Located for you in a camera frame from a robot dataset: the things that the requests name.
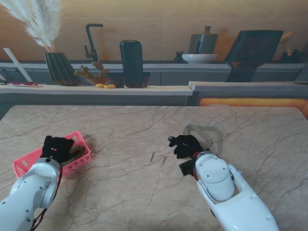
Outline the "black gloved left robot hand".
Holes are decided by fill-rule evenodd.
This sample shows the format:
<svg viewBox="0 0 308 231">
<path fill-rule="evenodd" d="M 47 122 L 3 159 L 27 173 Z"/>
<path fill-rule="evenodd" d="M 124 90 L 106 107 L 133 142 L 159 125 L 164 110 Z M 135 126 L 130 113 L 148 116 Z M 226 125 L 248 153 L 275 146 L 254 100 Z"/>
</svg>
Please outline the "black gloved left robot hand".
<svg viewBox="0 0 308 231">
<path fill-rule="evenodd" d="M 73 144 L 73 139 L 46 136 L 40 158 L 50 158 L 64 166 L 71 159 Z"/>
</svg>

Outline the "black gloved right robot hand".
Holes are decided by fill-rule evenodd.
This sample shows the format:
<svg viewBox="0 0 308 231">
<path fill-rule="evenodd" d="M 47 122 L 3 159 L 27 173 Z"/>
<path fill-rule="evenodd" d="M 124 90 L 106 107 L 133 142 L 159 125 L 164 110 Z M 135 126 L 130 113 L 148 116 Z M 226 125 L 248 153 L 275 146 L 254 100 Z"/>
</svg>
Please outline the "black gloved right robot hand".
<svg viewBox="0 0 308 231">
<path fill-rule="evenodd" d="M 193 159 L 195 153 L 203 152 L 201 144 L 193 135 L 179 135 L 177 137 L 169 136 L 169 147 L 174 147 L 174 155 L 177 159 L 190 157 Z"/>
</svg>

